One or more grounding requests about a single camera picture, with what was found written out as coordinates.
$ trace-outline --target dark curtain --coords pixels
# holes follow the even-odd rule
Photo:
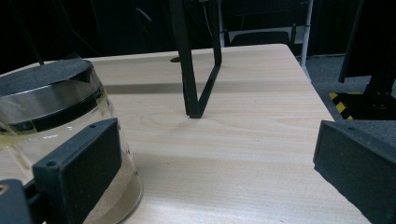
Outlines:
[[[36,63],[35,53],[43,60],[52,60],[53,53],[61,51],[53,50],[60,41],[44,1],[1,1],[0,27],[0,74]]]
[[[168,0],[137,0],[147,52],[176,50]]]
[[[208,27],[209,8],[207,2],[184,1],[184,15],[192,49],[212,48],[212,39]]]
[[[360,0],[314,0],[309,55],[345,53]]]

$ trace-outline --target clear plastic container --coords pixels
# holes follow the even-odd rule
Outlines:
[[[14,98],[2,97],[0,95],[0,131],[2,131],[0,132],[1,148],[7,150],[10,153],[10,155],[15,159],[17,164],[29,178],[33,178],[32,165],[34,163],[41,160],[44,156],[70,139],[73,135],[80,132],[82,129],[92,123],[103,119],[115,118],[113,105],[108,100],[106,91],[102,86],[102,83],[100,83],[99,78],[95,74],[92,65],[89,62],[82,60],[77,60],[76,63],[88,63],[91,67],[87,70],[87,64],[84,64],[82,68],[79,68],[84,71],[89,71],[89,73],[84,75],[85,77],[89,77],[89,81],[87,82],[88,84],[85,83],[86,80],[83,81],[84,83],[82,84],[86,86],[78,87],[92,88],[92,91],[85,91],[87,92],[85,95],[74,95],[72,97],[78,99],[73,100],[70,100],[70,97],[65,94],[67,99],[65,100],[60,97],[60,99],[57,100],[57,103],[59,103],[59,101],[65,101],[66,103],[60,104],[60,106],[58,106],[56,109],[49,109],[50,106],[45,105],[43,106],[45,109],[38,110],[34,108],[32,110],[35,111],[30,113],[27,110],[29,110],[31,106],[20,104],[18,107],[16,107],[21,110],[18,111],[18,113],[21,113],[18,115],[17,120],[11,116],[18,113],[12,113],[13,110],[15,111],[15,109],[10,108],[10,101],[7,101],[7,99],[17,99],[15,95],[13,95]],[[79,74],[79,70],[73,70],[72,73]],[[52,96],[50,96],[48,92],[54,92],[54,90],[60,86],[59,83],[60,82],[58,81],[54,82],[53,85],[51,83],[44,83],[42,87],[38,85],[38,89],[34,89],[30,92],[23,91],[22,93],[30,93],[30,95],[26,95],[26,97],[29,98],[32,94],[37,95],[38,92],[43,91],[43,88],[48,88],[46,94],[40,93],[38,95],[43,95],[46,98],[50,98]],[[76,82],[75,78],[70,83],[72,86],[75,84],[82,85],[80,82]],[[59,89],[56,91],[57,94],[54,94],[55,96],[59,95]],[[81,102],[88,102],[87,99],[92,100],[92,102],[88,103],[90,106],[84,107],[84,104]],[[73,111],[75,108],[81,111],[76,114]],[[138,176],[138,172],[134,167],[131,151],[129,149],[128,143],[123,137],[122,130],[120,130],[120,142],[122,156],[121,168],[102,196],[101,200],[90,212],[84,223],[107,224],[120,222],[122,219],[128,216],[128,214],[134,211],[140,202],[143,192],[142,183]]]

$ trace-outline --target black foam block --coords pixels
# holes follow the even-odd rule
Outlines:
[[[322,121],[314,163],[372,223],[396,223],[396,147],[353,125]]]
[[[82,223],[120,166],[117,119],[88,126],[35,163],[35,187],[49,198],[47,223]]]

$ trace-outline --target black metal frame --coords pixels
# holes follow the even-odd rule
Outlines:
[[[217,0],[199,0],[209,2],[209,26],[212,33],[213,53],[215,66],[209,75],[204,90],[198,100],[195,76],[192,65],[191,47],[188,39],[186,20],[184,17],[184,0],[171,0],[172,20],[177,42],[178,55],[180,58],[181,73],[183,79],[184,104],[186,114],[192,119],[199,119],[205,111],[207,101],[218,76],[221,66],[221,46],[219,39],[219,6]]]

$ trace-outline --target black stand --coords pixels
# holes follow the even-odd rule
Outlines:
[[[217,0],[209,1],[209,26],[212,33],[212,45],[215,56],[215,66],[210,73],[205,88],[198,100],[195,85],[195,76],[192,66],[191,48],[187,34],[186,21],[184,18],[183,0],[171,0],[172,19],[177,42],[178,55],[180,57],[181,73],[183,79],[184,104],[186,114],[192,119],[199,119],[205,111],[207,101],[215,84],[221,66],[221,46],[219,40],[219,10]]]
[[[338,100],[345,105],[348,114],[353,119],[384,119],[396,120],[396,99],[391,95],[395,82],[394,64],[396,55],[389,51],[383,67],[378,68],[378,74],[372,76],[364,93],[337,93]]]

